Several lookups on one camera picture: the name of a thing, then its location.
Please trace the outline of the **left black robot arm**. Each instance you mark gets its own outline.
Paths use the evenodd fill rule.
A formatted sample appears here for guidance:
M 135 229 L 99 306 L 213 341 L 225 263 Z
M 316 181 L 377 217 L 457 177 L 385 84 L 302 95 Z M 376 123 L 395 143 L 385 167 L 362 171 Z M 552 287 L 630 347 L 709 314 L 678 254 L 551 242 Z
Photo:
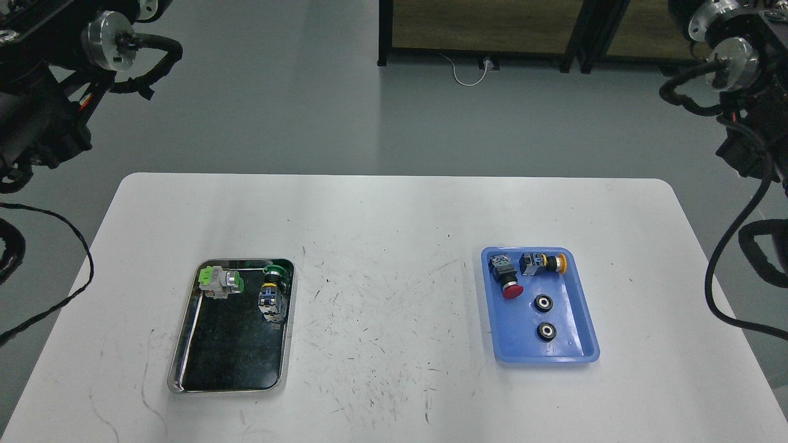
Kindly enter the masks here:
M 154 95 L 180 61 L 178 41 L 138 33 L 169 1 L 3 1 L 2 193 L 35 166 L 50 169 L 91 149 L 87 123 L 106 94 Z

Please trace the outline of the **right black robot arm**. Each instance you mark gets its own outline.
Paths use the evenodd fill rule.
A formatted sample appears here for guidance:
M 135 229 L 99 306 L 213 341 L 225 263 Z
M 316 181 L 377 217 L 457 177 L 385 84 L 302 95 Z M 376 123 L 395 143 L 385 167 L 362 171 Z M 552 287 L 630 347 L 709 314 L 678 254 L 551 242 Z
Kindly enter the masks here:
M 763 178 L 771 159 L 771 179 L 786 186 L 786 2 L 670 1 L 668 12 L 711 53 L 668 79 L 659 97 L 729 124 L 717 155 L 741 177 Z

